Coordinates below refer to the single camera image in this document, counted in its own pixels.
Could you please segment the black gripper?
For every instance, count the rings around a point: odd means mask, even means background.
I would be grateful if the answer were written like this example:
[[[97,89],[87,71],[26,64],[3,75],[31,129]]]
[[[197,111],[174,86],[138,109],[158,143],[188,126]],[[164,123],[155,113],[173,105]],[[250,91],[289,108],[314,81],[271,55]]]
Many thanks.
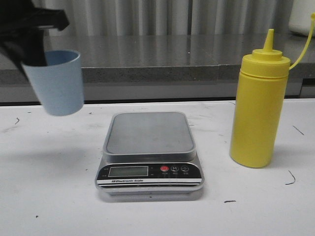
[[[31,0],[0,2],[0,53],[27,79],[23,65],[47,66],[44,31],[64,30],[69,19],[62,9],[36,7]]]

